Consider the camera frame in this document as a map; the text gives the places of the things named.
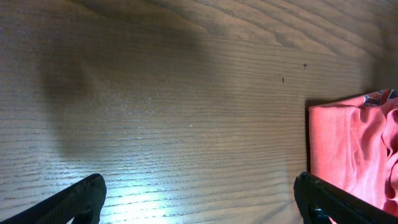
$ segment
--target wood grain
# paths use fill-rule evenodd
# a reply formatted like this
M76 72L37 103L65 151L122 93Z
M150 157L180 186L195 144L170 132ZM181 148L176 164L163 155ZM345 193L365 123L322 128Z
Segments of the wood grain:
M100 173L101 223L302 223L306 101L373 87L395 9L3 1L0 220Z

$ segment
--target clothing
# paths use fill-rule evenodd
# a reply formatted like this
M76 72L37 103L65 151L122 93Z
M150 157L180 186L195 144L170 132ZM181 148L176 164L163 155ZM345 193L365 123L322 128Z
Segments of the clothing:
M311 173L398 216L398 92L309 108Z

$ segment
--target pink cloth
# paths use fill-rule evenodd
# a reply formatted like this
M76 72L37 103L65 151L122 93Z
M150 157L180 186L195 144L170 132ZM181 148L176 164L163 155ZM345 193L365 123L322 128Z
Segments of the pink cloth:
M311 173L398 216L398 92L309 109Z

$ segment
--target wooden table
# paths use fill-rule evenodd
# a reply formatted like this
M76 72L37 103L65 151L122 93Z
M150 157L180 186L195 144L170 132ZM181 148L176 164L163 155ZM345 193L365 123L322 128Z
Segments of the wooden table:
M302 223L306 103L380 83L396 9L0 2L0 220L100 173L101 223Z

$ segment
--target red garment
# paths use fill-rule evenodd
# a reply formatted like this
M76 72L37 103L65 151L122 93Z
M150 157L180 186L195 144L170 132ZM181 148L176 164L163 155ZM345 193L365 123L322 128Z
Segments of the red garment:
M398 216L398 92L309 109L311 173Z

